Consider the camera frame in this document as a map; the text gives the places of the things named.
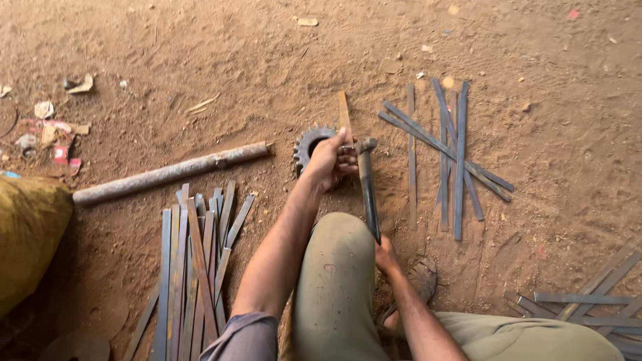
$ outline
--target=pile of metal strips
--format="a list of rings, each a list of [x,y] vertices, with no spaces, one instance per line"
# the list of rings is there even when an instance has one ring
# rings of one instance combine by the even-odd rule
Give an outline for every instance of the pile of metal strips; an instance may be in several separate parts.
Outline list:
[[[577,294],[534,292],[527,298],[504,290],[508,306],[526,318],[557,319],[581,324],[606,337],[627,360],[642,360],[642,297],[606,295],[642,259],[638,242],[626,243]],[[594,317],[589,310],[597,304],[626,305],[615,317]]]
[[[416,177],[416,160],[415,160],[415,143],[414,138],[419,139],[420,141],[426,143],[427,145],[432,146],[433,148],[441,151],[441,160],[440,160],[440,184],[439,191],[437,193],[437,204],[441,204],[441,227],[443,230],[448,229],[448,177],[450,173],[454,172],[455,176],[455,199],[454,199],[454,212],[453,212],[453,234],[456,240],[462,239],[462,211],[463,211],[463,202],[464,202],[464,183],[468,193],[471,196],[471,201],[473,203],[473,210],[475,216],[478,220],[483,220],[484,215],[482,207],[480,205],[479,198],[477,197],[477,192],[473,185],[472,176],[476,177],[482,183],[484,183],[490,190],[499,195],[503,200],[510,202],[509,191],[512,192],[515,190],[515,187],[511,184],[494,175],[490,171],[481,167],[479,164],[472,162],[469,159],[465,158],[465,135],[466,135],[466,112],[467,112],[467,94],[468,94],[468,82],[462,84],[462,91],[459,97],[459,102],[457,102],[456,92],[451,92],[451,109],[453,113],[451,114],[448,111],[446,106],[446,99],[444,98],[444,92],[439,85],[439,81],[436,78],[432,79],[433,87],[435,88],[435,94],[437,95],[437,100],[439,102],[439,140],[429,134],[425,129],[423,129],[417,122],[412,120],[412,114],[414,112],[414,87],[408,87],[408,108],[410,116],[406,115],[404,112],[399,110],[397,107],[392,105],[389,101],[384,101],[383,106],[392,113],[395,118],[385,112],[377,112],[379,118],[385,120],[386,122],[394,125],[401,130],[404,130],[410,135],[410,140],[408,143],[409,153],[410,153],[410,191],[411,191],[411,222],[414,219],[416,223],[416,210],[412,209],[413,203],[416,208],[416,179],[413,179],[413,176]],[[457,128],[454,126],[454,119],[457,120]],[[411,229],[415,230],[416,226],[411,224]]]
[[[156,303],[159,316],[149,359],[197,361],[200,353],[227,323],[221,286],[234,240],[239,234],[255,193],[247,196],[234,222],[236,182],[221,188],[205,205],[203,195],[189,196],[189,184],[176,192],[178,204],[162,212],[160,279],[127,347],[123,361],[131,361]]]

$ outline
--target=yellow sack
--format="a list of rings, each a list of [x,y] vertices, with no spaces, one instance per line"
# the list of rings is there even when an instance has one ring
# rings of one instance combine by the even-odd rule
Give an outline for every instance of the yellow sack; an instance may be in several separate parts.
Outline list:
[[[0,317],[35,291],[72,211],[57,180],[0,176]]]

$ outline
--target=gray sleeve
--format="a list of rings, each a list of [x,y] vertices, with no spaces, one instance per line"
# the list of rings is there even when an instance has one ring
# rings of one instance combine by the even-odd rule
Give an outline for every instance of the gray sleeve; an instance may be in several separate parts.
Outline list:
[[[279,354],[274,316],[262,312],[232,317],[223,335],[200,356],[200,361],[276,361]]]

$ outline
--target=hammer head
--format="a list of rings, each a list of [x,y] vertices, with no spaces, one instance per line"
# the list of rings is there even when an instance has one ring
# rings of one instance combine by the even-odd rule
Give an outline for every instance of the hammer head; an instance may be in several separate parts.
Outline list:
[[[377,147],[377,139],[370,137],[361,139],[354,147],[357,149],[357,154],[361,154],[363,152],[369,153]]]

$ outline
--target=sandal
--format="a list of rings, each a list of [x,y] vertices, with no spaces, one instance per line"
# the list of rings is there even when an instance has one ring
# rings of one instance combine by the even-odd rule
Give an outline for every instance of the sandal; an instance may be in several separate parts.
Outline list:
[[[419,298],[425,304],[428,304],[430,297],[435,294],[435,287],[437,286],[437,265],[435,262],[428,258],[422,258],[408,271],[408,280],[410,284],[415,287],[419,293]],[[397,303],[392,302],[390,308],[379,318],[378,326],[382,329],[383,322],[397,310]],[[400,331],[401,320],[397,322],[397,335],[403,337],[403,328]]]

